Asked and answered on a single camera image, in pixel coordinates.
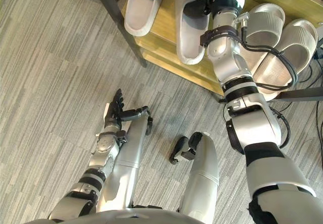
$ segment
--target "shoe rack shelf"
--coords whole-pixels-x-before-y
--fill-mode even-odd
[[[286,14],[285,24],[297,18],[305,18],[315,27],[318,27],[319,22],[323,22],[323,1],[321,0],[246,0],[244,11],[249,11],[261,3],[274,3],[283,8]],[[125,4],[122,8],[123,15],[126,6]],[[206,55],[197,65],[185,65],[178,59],[175,0],[163,0],[150,32],[146,36],[134,37],[134,39],[145,60],[223,95],[214,74],[213,65]]]

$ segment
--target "white slipper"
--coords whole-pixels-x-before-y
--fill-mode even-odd
[[[317,31],[307,20],[298,19],[289,23],[283,30],[281,40],[275,47],[284,51],[284,56],[294,65],[299,74],[308,66],[317,44]],[[253,76],[255,82],[287,85],[291,76],[283,63],[274,55],[268,54],[261,62]],[[271,91],[259,88],[265,99],[274,99],[280,91]]]
[[[275,4],[261,4],[249,12],[247,43],[274,47],[280,40],[285,22],[285,13]],[[252,74],[266,56],[266,52],[247,51],[240,46],[240,54]]]
[[[200,36],[207,31],[209,15],[190,18],[183,13],[187,3],[194,0],[175,0],[177,56],[184,64],[197,64],[204,56]]]
[[[146,35],[155,20],[162,0],[128,0],[125,28],[134,36]]]

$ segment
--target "robotic arm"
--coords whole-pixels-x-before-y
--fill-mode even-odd
[[[185,12],[200,16],[193,7],[212,12],[213,30],[201,36],[208,58],[222,86],[231,119],[227,131],[231,146],[246,156],[252,201],[249,212],[256,223],[322,223],[323,205],[295,163],[280,151],[281,131],[264,96],[259,93],[246,61],[240,56],[238,24],[244,0],[201,0]]]
[[[246,156],[247,182],[252,199],[249,212],[257,224],[323,223],[323,204],[316,198],[301,170],[280,151],[279,124],[259,93],[246,61],[240,56],[239,43],[246,46],[248,15],[240,14],[244,2],[196,0],[186,5],[184,13],[191,17],[213,15],[214,29],[201,36],[201,45],[207,47],[207,55],[227,101],[231,119],[226,122],[226,127],[231,146]],[[277,57],[285,61],[279,53]],[[288,64],[285,66],[295,82],[295,70]],[[122,93],[118,90],[104,117],[104,131],[98,136],[96,151],[79,182],[55,206],[48,217],[50,220],[30,223],[212,222],[218,186],[218,171],[214,170],[216,151],[211,139],[200,133],[193,144],[197,153],[179,213],[154,207],[130,208],[133,207],[142,139],[150,133],[152,118],[146,106],[123,111],[122,101]],[[128,141],[127,133],[121,130],[124,121],[134,121],[132,131],[130,128],[128,132],[129,139],[134,139],[131,144],[124,144]]]

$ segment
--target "floor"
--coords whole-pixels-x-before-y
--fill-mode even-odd
[[[154,117],[135,204],[177,209],[191,162],[171,165],[169,154],[179,136],[207,131],[221,169],[214,223],[253,223],[245,159],[230,147],[223,105],[168,71],[141,67],[100,1],[0,0],[0,82],[0,223],[48,216],[85,170],[118,88],[125,108],[146,104]],[[323,200],[314,113],[315,102],[285,111],[292,139],[284,152]]]

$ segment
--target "wire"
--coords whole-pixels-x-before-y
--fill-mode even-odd
[[[226,120],[226,117],[224,116],[224,110],[225,110],[226,106],[227,106],[227,104],[224,104],[224,106],[223,106],[223,110],[222,110],[222,117],[223,117],[224,122],[226,122],[226,121],[227,121],[227,120]]]
[[[289,62],[289,60],[283,55],[283,52],[279,52],[277,49],[270,47],[270,46],[266,46],[266,45],[257,45],[257,46],[252,46],[252,45],[248,45],[245,41],[245,35],[246,35],[246,27],[242,27],[241,28],[241,35],[242,35],[242,40],[235,34],[220,34],[220,35],[216,35],[213,36],[211,39],[212,40],[216,40],[222,37],[229,37],[232,38],[234,40],[236,40],[238,43],[240,43],[246,50],[248,51],[255,51],[255,52],[267,52],[267,53],[271,53],[274,56],[276,56],[285,66],[285,68],[288,70],[292,80],[290,83],[288,83],[285,86],[277,86],[277,85],[271,85],[271,84],[264,84],[264,83],[256,83],[256,85],[258,87],[261,88],[265,88],[268,90],[272,90],[272,91],[281,91],[284,89],[289,89],[290,87],[292,87],[298,80],[298,75],[296,72],[295,67]]]
[[[319,139],[319,144],[320,144],[320,147],[321,147],[321,165],[322,165],[322,169],[323,169],[323,139],[322,139],[322,127],[321,127],[321,130],[319,129],[318,127],[318,104],[319,104],[319,101],[316,102],[316,130],[317,130],[317,134],[318,134],[318,139]]]
[[[286,147],[287,144],[289,143],[289,140],[291,139],[291,128],[289,126],[288,120],[278,110],[272,108],[271,106],[269,106],[269,108],[272,110],[272,112],[274,114],[277,115],[277,118],[278,119],[282,119],[282,121],[284,122],[284,124],[285,124],[285,126],[287,128],[287,136],[286,136],[286,139],[285,139],[285,141],[283,142],[283,144],[279,148]]]
[[[317,77],[317,79],[313,83],[311,83],[310,86],[312,86],[321,77],[321,87],[323,87],[323,67],[319,63],[318,60],[316,60],[316,62],[319,65],[319,68],[321,70],[321,74]],[[321,128],[320,128],[319,123],[318,123],[318,105],[319,105],[319,101],[316,102],[315,119],[316,119],[316,130],[317,130],[319,144],[320,144],[320,148],[321,148],[321,165],[322,165],[322,169],[323,169],[323,134],[322,134],[323,122],[322,122]]]
[[[280,111],[279,111],[279,113],[282,113],[283,111],[287,110],[287,109],[288,109],[288,107],[290,107],[290,106],[292,105],[292,103],[293,103],[293,102],[290,102],[290,103],[288,104],[288,106],[286,106],[285,108],[283,108],[282,110],[280,110]]]
[[[322,65],[319,63],[318,60],[315,60],[315,61],[318,63],[318,66],[319,66],[319,68],[321,70],[321,73],[317,76],[317,78],[313,81],[313,83],[311,83],[309,86],[306,87],[306,89],[310,88],[313,84],[315,84],[320,79],[320,77],[323,75]]]
[[[309,69],[310,69],[310,74],[309,74],[308,78],[303,81],[299,81],[300,83],[305,83],[312,77],[313,69],[312,69],[311,65],[309,65]]]

